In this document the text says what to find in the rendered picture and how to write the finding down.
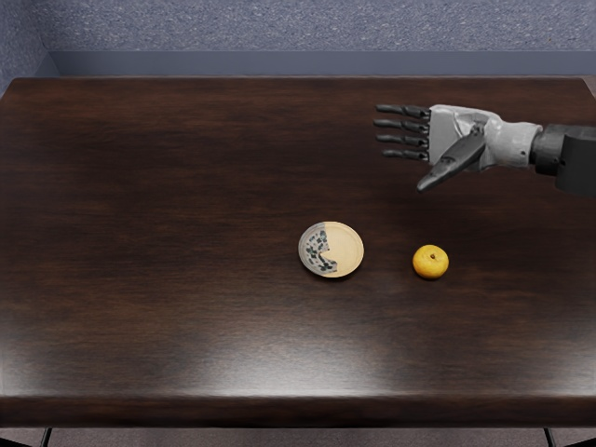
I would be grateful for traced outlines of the yellow orange fruit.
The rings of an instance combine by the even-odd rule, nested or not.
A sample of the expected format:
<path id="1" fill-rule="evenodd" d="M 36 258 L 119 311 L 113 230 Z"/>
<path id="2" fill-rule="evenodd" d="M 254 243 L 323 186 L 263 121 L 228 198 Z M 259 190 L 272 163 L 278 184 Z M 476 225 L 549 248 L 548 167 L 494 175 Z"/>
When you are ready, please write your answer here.
<path id="1" fill-rule="evenodd" d="M 412 258 L 413 270 L 421 278 L 439 279 L 448 270 L 450 258 L 436 245 L 424 245 L 416 250 Z"/>

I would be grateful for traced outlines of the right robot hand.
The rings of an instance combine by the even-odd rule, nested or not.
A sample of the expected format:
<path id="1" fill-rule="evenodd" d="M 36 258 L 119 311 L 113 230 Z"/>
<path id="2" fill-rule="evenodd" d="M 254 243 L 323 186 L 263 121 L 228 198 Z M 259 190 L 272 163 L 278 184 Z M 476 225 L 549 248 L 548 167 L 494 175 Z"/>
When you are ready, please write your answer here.
<path id="1" fill-rule="evenodd" d="M 493 112 L 454 105 L 377 104 L 375 110 L 398 116 L 373 121 L 378 128 L 398 131 L 376 136 L 378 142 L 402 146 L 384 150 L 383 156 L 429 164 L 430 172 L 416 186 L 419 193 L 465 170 L 528 167 L 535 138 L 544 130 L 534 123 L 510 123 Z"/>

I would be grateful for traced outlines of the cream plate with printed pattern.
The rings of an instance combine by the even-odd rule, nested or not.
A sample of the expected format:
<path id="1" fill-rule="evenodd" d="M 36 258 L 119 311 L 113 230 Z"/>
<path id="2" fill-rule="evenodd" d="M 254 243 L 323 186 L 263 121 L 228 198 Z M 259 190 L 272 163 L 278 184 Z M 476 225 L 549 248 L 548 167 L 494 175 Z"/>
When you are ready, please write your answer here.
<path id="1" fill-rule="evenodd" d="M 364 257 L 360 235 L 339 222 L 311 225 L 301 235 L 298 255 L 304 267 L 324 278 L 342 278 L 356 271 Z"/>

